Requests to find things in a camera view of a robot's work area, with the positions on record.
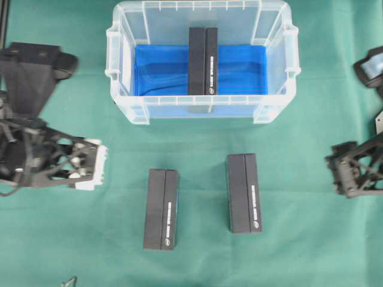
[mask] black box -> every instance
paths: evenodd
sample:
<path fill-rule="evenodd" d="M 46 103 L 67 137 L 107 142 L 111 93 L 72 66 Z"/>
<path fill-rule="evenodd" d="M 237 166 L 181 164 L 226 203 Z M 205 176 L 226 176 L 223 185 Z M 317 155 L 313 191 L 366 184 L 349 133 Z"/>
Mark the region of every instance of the black box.
<path fill-rule="evenodd" d="M 217 94 L 218 89 L 218 29 L 206 29 L 205 94 Z"/>
<path fill-rule="evenodd" d="M 227 191 L 231 231 L 262 232 L 255 154 L 227 156 Z"/>
<path fill-rule="evenodd" d="M 205 94 L 205 40 L 205 28 L 189 28 L 189 95 Z"/>
<path fill-rule="evenodd" d="M 151 169 L 145 219 L 145 249 L 173 249 L 177 229 L 177 207 L 178 172 Z"/>
<path fill-rule="evenodd" d="M 189 28 L 188 95 L 215 95 L 218 89 L 218 29 Z M 189 106 L 188 111 L 209 114 L 212 105 Z"/>

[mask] metal bracket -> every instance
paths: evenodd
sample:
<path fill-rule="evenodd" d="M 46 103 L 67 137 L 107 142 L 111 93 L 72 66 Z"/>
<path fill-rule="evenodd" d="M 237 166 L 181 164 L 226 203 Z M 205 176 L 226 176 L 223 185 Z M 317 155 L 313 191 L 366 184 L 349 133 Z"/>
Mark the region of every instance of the metal bracket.
<path fill-rule="evenodd" d="M 326 157 L 336 192 L 347 197 L 383 194 L 383 133 L 357 146 L 345 142 Z"/>

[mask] green fabric surface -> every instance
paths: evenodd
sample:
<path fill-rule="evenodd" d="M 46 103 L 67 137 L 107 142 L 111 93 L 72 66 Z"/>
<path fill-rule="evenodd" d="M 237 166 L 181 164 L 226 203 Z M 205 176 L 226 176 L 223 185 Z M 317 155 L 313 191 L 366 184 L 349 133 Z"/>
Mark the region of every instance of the green fabric surface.
<path fill-rule="evenodd" d="M 104 75 L 118 1 L 11 0 L 7 42 L 62 46 L 79 57 L 44 108 L 50 127 L 102 139 L 94 191 L 23 189 L 0 199 L 0 286 L 382 286 L 383 197 L 332 190 L 330 147 L 363 142 L 383 108 L 352 64 L 383 44 L 381 0 L 290 0 L 299 29 L 297 95 L 271 124 L 152 120 L 134 126 Z M 229 231 L 224 161 L 255 152 L 261 234 Z M 143 250 L 150 168 L 180 173 L 177 246 Z"/>

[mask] blue cloth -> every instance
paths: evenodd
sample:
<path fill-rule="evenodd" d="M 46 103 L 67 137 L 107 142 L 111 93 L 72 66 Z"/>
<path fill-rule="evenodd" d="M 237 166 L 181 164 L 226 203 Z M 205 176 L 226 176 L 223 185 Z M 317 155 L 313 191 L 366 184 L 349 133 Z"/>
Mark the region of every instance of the blue cloth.
<path fill-rule="evenodd" d="M 188 46 L 138 45 L 135 95 L 187 95 Z M 218 47 L 218 94 L 267 94 L 263 46 Z"/>

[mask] black mechanical part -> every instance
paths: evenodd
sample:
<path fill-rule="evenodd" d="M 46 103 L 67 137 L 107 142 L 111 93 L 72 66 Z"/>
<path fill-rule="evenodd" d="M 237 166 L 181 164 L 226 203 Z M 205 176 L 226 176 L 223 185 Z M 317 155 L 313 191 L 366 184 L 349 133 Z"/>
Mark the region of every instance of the black mechanical part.
<path fill-rule="evenodd" d="M 15 117 L 36 118 L 60 80 L 69 78 L 77 58 L 60 47 L 12 43 L 0 52 L 0 74 Z"/>
<path fill-rule="evenodd" d="M 335 145 L 332 151 L 326 163 L 338 194 L 348 198 L 383 194 L 383 133 L 360 146 L 356 142 Z"/>
<path fill-rule="evenodd" d="M 102 182 L 106 148 L 53 130 L 38 118 L 60 80 L 76 70 L 77 58 L 58 46 L 12 43 L 0 51 L 0 182 L 21 187 L 69 185 L 92 190 Z"/>
<path fill-rule="evenodd" d="M 93 179 L 98 145 L 44 126 L 0 123 L 0 182 L 40 188 Z"/>
<path fill-rule="evenodd" d="M 368 76 L 365 67 L 365 64 L 367 64 L 369 61 L 372 61 L 371 58 L 379 55 L 382 55 L 380 59 L 383 59 L 383 46 L 369 50 L 367 56 L 364 59 L 361 59 L 360 61 L 354 64 L 354 70 L 358 79 L 367 88 L 376 88 L 376 91 L 378 92 L 379 96 L 383 99 L 383 69 L 380 69 L 380 72 L 371 78 L 370 76 Z M 377 65 L 377 63 L 374 62 L 371 63 L 371 65 L 375 66 Z"/>

